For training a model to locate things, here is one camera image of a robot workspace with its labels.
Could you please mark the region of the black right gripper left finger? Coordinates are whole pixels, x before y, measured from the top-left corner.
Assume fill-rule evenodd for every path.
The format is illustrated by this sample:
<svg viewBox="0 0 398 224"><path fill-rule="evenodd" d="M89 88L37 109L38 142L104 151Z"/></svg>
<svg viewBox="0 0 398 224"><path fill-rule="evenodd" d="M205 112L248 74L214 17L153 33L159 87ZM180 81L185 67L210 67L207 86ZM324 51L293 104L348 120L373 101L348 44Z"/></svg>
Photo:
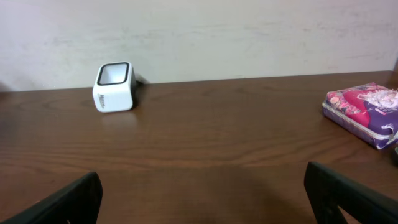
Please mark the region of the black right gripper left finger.
<svg viewBox="0 0 398 224"><path fill-rule="evenodd" d="M102 196L99 175L89 172L2 224L96 224Z"/></svg>

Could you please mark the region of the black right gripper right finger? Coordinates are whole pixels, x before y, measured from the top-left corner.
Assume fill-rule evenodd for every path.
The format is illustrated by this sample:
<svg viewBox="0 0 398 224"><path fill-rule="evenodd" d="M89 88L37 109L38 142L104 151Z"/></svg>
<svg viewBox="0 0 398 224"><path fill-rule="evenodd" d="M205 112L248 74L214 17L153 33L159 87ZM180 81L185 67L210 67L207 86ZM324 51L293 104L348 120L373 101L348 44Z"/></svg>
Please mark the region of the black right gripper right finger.
<svg viewBox="0 0 398 224"><path fill-rule="evenodd" d="M317 162L309 162L304 186L318 223L397 223L397 201Z"/></svg>

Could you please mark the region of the pink purple liner pack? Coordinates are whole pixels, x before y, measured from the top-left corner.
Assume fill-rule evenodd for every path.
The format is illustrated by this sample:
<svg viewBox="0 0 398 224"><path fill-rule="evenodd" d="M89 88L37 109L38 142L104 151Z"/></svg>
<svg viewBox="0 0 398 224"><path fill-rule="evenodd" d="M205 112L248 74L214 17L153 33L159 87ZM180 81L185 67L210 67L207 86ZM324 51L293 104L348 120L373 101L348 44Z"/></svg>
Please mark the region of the pink purple liner pack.
<svg viewBox="0 0 398 224"><path fill-rule="evenodd" d="M324 116L375 149L397 143L397 90L368 83L330 91L322 108Z"/></svg>

